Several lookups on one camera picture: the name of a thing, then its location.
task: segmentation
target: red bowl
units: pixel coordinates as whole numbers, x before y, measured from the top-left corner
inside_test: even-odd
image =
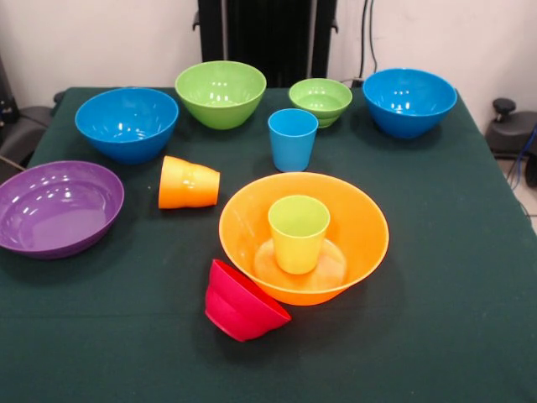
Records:
[[[251,280],[216,259],[205,302],[205,314],[211,322],[239,342],[259,338],[291,320],[289,313]]]

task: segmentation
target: light green bowl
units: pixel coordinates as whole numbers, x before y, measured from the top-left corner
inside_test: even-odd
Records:
[[[186,109],[209,128],[235,128],[255,111],[267,88],[261,71],[236,61],[193,65],[175,80]]]
[[[339,81],[310,78],[295,83],[289,89],[289,98],[295,107],[313,113],[319,128],[327,128],[347,109],[352,92]]]

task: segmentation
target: cup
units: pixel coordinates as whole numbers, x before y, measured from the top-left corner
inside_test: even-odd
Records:
[[[245,342],[291,320],[278,302],[233,267],[214,259],[206,292],[206,316],[228,336]]]
[[[159,186],[159,208],[207,207],[218,201],[220,172],[166,155]]]
[[[282,109],[268,118],[274,165],[282,172],[302,171],[310,163],[319,121],[302,109]]]
[[[292,275],[312,271],[330,224],[328,208],[314,197],[286,196],[269,208],[268,219],[280,269]]]

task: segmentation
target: orange bowl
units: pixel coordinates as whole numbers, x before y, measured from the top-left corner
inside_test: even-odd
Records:
[[[276,266],[274,257],[259,256],[271,248],[270,206],[297,194],[314,197],[330,210],[323,273],[321,259],[311,274],[291,275]],[[266,176],[244,186],[224,207],[219,233],[235,266],[274,299],[299,306],[326,302],[365,279],[382,262],[389,239],[386,219],[368,195],[335,177],[310,172]]]

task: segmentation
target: orange cup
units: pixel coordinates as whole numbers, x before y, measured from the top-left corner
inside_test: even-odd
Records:
[[[207,207],[218,201],[220,172],[166,155],[159,186],[159,208]]]

